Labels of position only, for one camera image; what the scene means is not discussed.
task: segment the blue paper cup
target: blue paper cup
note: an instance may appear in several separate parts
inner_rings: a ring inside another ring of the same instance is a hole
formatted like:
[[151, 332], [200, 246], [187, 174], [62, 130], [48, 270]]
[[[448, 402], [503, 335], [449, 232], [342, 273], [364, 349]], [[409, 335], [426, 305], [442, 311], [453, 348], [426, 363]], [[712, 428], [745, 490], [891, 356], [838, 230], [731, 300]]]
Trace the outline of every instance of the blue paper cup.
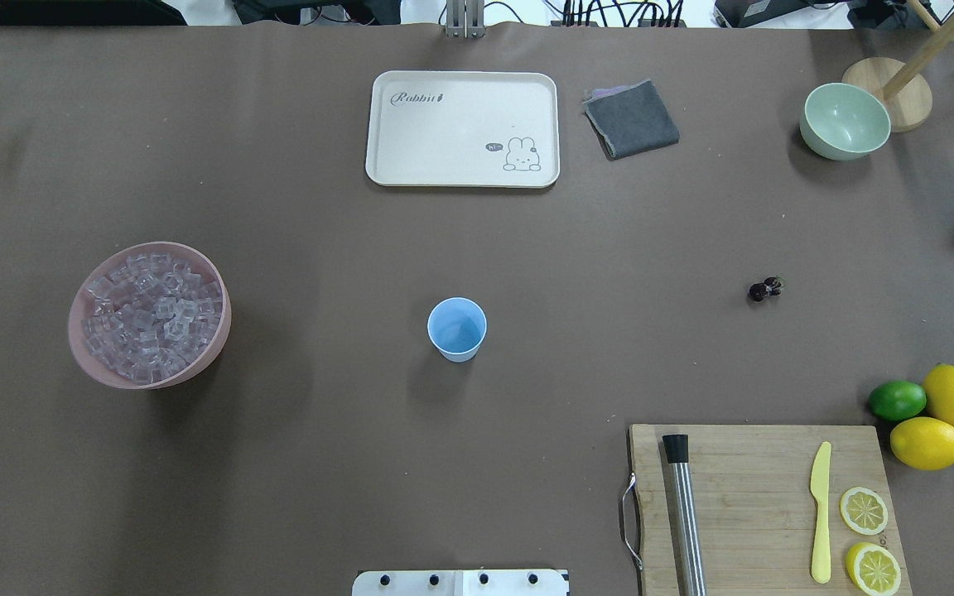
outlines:
[[444, 358], [452, 362], [466, 362], [477, 354], [488, 320], [476, 302], [466, 298], [448, 298], [429, 313], [426, 326], [429, 339]]

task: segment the pink bowl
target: pink bowl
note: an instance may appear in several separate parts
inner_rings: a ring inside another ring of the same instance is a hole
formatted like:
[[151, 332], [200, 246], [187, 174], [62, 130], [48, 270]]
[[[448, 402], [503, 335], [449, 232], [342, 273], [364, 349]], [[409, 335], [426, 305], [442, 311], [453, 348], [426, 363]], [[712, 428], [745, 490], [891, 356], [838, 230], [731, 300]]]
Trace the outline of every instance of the pink bowl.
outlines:
[[[216, 329], [215, 335], [212, 336], [212, 342], [208, 344], [208, 347], [205, 347], [205, 351], [202, 351], [194, 362], [190, 363], [190, 366], [182, 369], [173, 377], [164, 378], [163, 381], [139, 385], [137, 382], [129, 381], [106, 368], [98, 359], [90, 355], [87, 348], [84, 347], [86, 337], [84, 337], [83, 332], [83, 320], [94, 315], [94, 298], [86, 291], [86, 287], [98, 276], [108, 274], [111, 267], [116, 267], [132, 254], [155, 252], [155, 250], [156, 252], [170, 252], [175, 257], [188, 260], [193, 272], [198, 272], [202, 276], [212, 276], [218, 281], [219, 287], [223, 290], [223, 314], [220, 316], [222, 318], [219, 320], [219, 327]], [[69, 347], [72, 348], [72, 358], [75, 358], [79, 368], [82, 368], [84, 373], [89, 374], [95, 381], [117, 389], [159, 389], [178, 385], [179, 382], [188, 380], [188, 378], [208, 368], [210, 363], [216, 359], [216, 356], [219, 356], [219, 351], [223, 350], [223, 344], [227, 342], [228, 333], [230, 333], [230, 297], [227, 295], [227, 284], [223, 283], [223, 276], [219, 274], [219, 269], [216, 269], [212, 261], [209, 261], [204, 254], [189, 248], [189, 246], [175, 242], [147, 242], [132, 246], [132, 248], [125, 248], [109, 257], [80, 284], [79, 291], [76, 291], [76, 296], [72, 299], [72, 309], [69, 310]]]

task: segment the gray cloth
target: gray cloth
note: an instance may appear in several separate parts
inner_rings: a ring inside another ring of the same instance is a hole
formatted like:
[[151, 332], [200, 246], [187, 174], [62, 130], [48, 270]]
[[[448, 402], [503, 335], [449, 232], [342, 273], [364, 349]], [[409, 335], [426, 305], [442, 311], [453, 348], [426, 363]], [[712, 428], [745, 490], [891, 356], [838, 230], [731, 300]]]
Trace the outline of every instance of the gray cloth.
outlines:
[[596, 89], [584, 102], [584, 113], [613, 159], [679, 142], [679, 129], [650, 79]]

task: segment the black cable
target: black cable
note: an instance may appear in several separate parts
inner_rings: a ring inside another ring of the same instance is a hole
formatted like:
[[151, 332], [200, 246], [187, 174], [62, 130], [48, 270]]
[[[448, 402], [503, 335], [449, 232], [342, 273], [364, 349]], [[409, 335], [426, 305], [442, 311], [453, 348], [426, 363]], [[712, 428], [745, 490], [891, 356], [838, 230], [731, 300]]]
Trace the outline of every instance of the black cable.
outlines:
[[617, 7], [617, 12], [620, 12], [620, 22], [624, 22], [624, 7], [621, 7], [620, 2], [618, 2], [617, 0], [613, 0], [613, 5], [614, 7]]
[[[662, 21], [658, 23], [658, 26], [669, 26], [669, 22], [672, 20], [672, 13], [677, 10], [672, 0], [665, 0], [665, 3], [669, 5], [667, 8], [667, 15], [662, 16]], [[679, 0], [679, 5], [682, 7], [682, 0]]]
[[499, 0], [495, 0], [495, 2], [487, 2], [487, 3], [484, 5], [484, 7], [485, 7], [485, 8], [487, 8], [487, 7], [495, 7], [496, 4], [499, 4], [500, 7], [506, 7], [508, 11], [513, 12], [514, 18], [515, 18], [515, 19], [518, 19], [518, 22], [519, 22], [519, 23], [525, 24], [525, 22], [523, 22], [523, 20], [522, 20], [522, 17], [520, 17], [520, 16], [518, 15], [518, 11], [515, 11], [514, 8], [511, 7], [510, 4], [507, 4], [506, 2], [499, 2]]
[[374, 24], [374, 22], [378, 20], [378, 17], [370, 17], [368, 22], [357, 22], [357, 20], [352, 18], [352, 15], [348, 15], [348, 20], [349, 22], [354, 22], [355, 24], [361, 24], [361, 26], [371, 26], [371, 24]]
[[936, 22], [939, 26], [942, 26], [942, 24], [944, 24], [942, 19], [940, 19], [940, 17], [937, 15], [937, 12], [934, 12], [934, 7], [932, 6], [932, 3], [930, 0], [919, 0], [919, 4], [923, 5], [923, 8], [927, 10], [928, 14], [930, 14], [932, 19], [934, 19], [934, 22]]
[[591, 26], [591, 8], [595, 7], [595, 4], [599, 5], [599, 15], [602, 16], [602, 26], [609, 27], [610, 23], [606, 21], [606, 11], [602, 7], [602, 0], [591, 0], [587, 3], [587, 16], [585, 17], [587, 26]]
[[328, 22], [339, 22], [339, 23], [344, 23], [344, 24], [348, 24], [348, 23], [352, 22], [351, 20], [347, 20], [347, 22], [340, 22], [340, 20], [332, 19], [332, 18], [330, 18], [330, 17], [328, 17], [328, 16], [326, 16], [326, 15], [323, 15], [322, 12], [319, 12], [319, 18], [320, 18], [320, 19], [326, 19], [326, 20], [328, 20]]
[[[651, 2], [651, 1], [649, 1], [649, 0], [644, 1], [644, 2], [617, 2], [616, 0], [614, 0], [614, 6], [615, 6], [615, 7], [641, 7], [641, 5], [644, 5], [644, 4], [653, 4], [653, 3], [654, 3], [654, 2]], [[603, 11], [605, 11], [605, 10], [609, 10], [609, 9], [608, 9], [608, 8], [597, 8], [597, 7], [595, 8], [595, 11], [599, 11], [599, 12], [603, 12]], [[626, 24], [626, 23], [628, 23], [628, 20], [626, 20], [626, 19], [624, 20], [624, 22], [621, 22], [622, 26], [628, 26], [628, 24]]]
[[643, 16], [646, 16], [647, 8], [653, 9], [654, 14], [651, 16], [651, 19], [656, 20], [658, 17], [662, 19], [665, 18], [665, 11], [663, 11], [662, 8], [659, 7], [659, 5], [655, 2], [649, 2], [647, 5], [644, 5], [644, 7], [636, 8], [635, 14], [632, 15], [632, 18], [629, 19], [629, 22], [635, 20], [639, 23], [639, 26], [643, 26]]
[[944, 18], [942, 19], [942, 22], [946, 22], [947, 19], [951, 18], [953, 14], [954, 14], [954, 4], [952, 4], [952, 7], [949, 8], [947, 12], [944, 12]]

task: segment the white tray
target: white tray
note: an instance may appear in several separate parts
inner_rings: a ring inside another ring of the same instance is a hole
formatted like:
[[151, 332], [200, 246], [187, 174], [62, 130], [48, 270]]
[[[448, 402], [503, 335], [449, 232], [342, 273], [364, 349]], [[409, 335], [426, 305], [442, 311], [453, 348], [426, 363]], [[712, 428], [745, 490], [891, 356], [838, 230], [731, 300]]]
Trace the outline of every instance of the white tray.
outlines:
[[367, 175], [379, 185], [542, 188], [557, 174], [548, 76], [390, 70], [374, 81]]

